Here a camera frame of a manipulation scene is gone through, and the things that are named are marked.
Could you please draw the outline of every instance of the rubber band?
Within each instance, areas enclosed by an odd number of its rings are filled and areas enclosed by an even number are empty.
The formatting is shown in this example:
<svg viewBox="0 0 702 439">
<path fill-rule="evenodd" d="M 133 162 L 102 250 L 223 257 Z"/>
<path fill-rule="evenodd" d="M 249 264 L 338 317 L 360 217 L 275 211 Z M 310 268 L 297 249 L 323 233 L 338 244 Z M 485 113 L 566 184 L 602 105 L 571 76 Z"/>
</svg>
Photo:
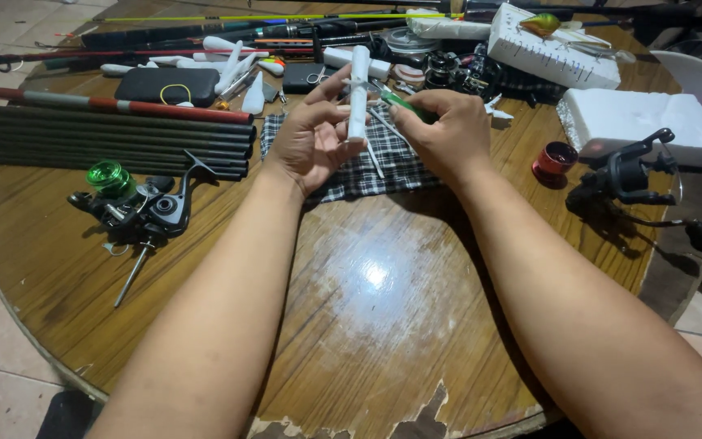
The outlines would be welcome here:
<svg viewBox="0 0 702 439">
<path fill-rule="evenodd" d="M 164 103 L 164 105 L 169 105 L 167 101 L 164 100 L 164 90 L 167 90 L 170 87 L 183 87 L 186 89 L 186 93 L 189 94 L 189 100 L 187 102 L 191 102 L 191 91 L 189 90 L 189 87 L 186 87 L 183 84 L 170 84 L 170 85 L 165 85 L 164 88 L 161 89 L 159 92 L 158 96 L 161 99 L 161 101 Z"/>
</svg>

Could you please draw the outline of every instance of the hand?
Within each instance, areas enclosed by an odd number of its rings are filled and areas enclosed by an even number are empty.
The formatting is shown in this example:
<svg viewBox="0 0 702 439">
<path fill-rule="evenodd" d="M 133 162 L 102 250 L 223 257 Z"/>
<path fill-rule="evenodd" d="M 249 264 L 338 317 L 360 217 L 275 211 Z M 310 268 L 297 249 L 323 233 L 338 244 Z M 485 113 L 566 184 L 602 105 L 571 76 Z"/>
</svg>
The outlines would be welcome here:
<svg viewBox="0 0 702 439">
<path fill-rule="evenodd" d="M 479 170 L 492 169 L 490 121 L 478 96 L 448 90 L 426 90 L 409 96 L 413 106 L 437 113 L 440 120 L 427 125 L 414 112 L 389 107 L 400 134 L 408 139 L 424 165 L 453 190 Z"/>
<path fill-rule="evenodd" d="M 350 77 L 351 65 L 318 85 L 291 112 L 265 157 L 264 170 L 278 169 L 293 178 L 307 197 L 340 165 L 365 149 L 366 141 L 347 141 L 350 110 L 329 102 L 337 97 Z"/>
</svg>

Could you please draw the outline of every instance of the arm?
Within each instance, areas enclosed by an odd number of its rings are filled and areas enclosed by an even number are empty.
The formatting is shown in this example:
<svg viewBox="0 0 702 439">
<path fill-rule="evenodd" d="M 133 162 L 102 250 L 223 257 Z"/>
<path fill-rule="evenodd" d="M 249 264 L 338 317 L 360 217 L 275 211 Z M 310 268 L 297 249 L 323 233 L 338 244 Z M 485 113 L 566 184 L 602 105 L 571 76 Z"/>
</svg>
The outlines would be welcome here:
<svg viewBox="0 0 702 439">
<path fill-rule="evenodd" d="M 305 197 L 364 148 L 327 102 L 294 109 L 219 241 L 148 329 L 88 437 L 238 437 L 272 354 Z"/>
<path fill-rule="evenodd" d="M 440 121 L 396 109 L 395 123 L 462 202 L 514 337 L 558 406 L 589 437 L 702 437 L 702 358 L 494 170 L 481 100 L 410 101 Z"/>
</svg>

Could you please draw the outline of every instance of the wrench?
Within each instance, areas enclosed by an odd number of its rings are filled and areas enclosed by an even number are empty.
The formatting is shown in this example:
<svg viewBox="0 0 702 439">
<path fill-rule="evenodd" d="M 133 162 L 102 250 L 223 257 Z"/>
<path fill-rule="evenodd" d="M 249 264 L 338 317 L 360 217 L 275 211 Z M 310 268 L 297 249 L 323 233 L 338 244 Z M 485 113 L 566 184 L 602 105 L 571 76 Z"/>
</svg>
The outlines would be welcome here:
<svg viewBox="0 0 702 439">
<path fill-rule="evenodd" d="M 408 95 L 414 95 L 416 93 L 416 91 L 411 88 L 410 85 L 407 85 L 404 80 L 397 81 L 397 84 L 395 84 L 395 90 L 404 91 Z"/>
</svg>

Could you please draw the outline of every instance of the round table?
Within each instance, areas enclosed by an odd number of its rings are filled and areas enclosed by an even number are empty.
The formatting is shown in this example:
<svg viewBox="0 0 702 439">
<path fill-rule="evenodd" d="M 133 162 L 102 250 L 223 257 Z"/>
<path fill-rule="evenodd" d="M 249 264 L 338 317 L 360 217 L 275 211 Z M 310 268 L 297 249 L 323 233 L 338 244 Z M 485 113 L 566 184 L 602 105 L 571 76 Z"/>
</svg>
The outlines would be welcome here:
<svg viewBox="0 0 702 439">
<path fill-rule="evenodd" d="M 125 0 L 104 16 L 371 9 L 217 3 L 224 6 Z M 104 30 L 125 28 L 105 25 Z M 616 26 L 589 33 L 646 53 Z M 620 65 L 620 72 L 619 90 L 679 92 L 654 59 Z M 118 82 L 97 71 L 70 74 L 38 67 L 22 88 L 112 96 Z M 658 232 L 651 228 L 636 226 L 629 236 L 604 230 L 600 236 L 597 227 L 564 206 L 586 166 L 575 166 L 561 190 L 541 186 L 531 173 L 546 143 L 566 139 L 555 108 L 531 109 L 511 100 L 499 108 L 516 118 L 493 132 L 498 170 L 576 250 L 665 319 L 677 318 L 702 274 L 702 258 L 690 258 L 683 232 L 673 231 L 668 244 L 671 231 L 663 230 L 657 252 L 652 241 Z M 280 111 L 278 102 L 264 113 Z M 106 239 L 96 221 L 66 202 L 67 195 L 87 187 L 85 173 L 0 165 L 5 305 L 69 382 L 105 400 L 148 325 L 224 231 L 259 168 L 257 149 L 246 180 L 201 185 L 193 195 L 188 231 L 146 262 L 122 306 L 114 309 L 136 252 L 112 257 L 102 248 Z M 671 185 L 670 176 L 652 174 L 651 189 L 663 192 Z M 702 180 L 692 189 L 702 191 Z M 702 192 L 694 198 L 697 207 L 686 200 L 679 209 L 702 215 Z M 638 205 L 632 211 L 656 219 L 665 207 Z M 252 276 L 266 275 L 266 269 L 252 267 Z M 445 188 L 332 202 L 304 212 L 283 325 L 255 415 L 249 437 L 259 439 L 302 437 L 297 432 L 335 438 L 507 437 L 560 416 L 517 349 L 470 224 Z"/>
</svg>

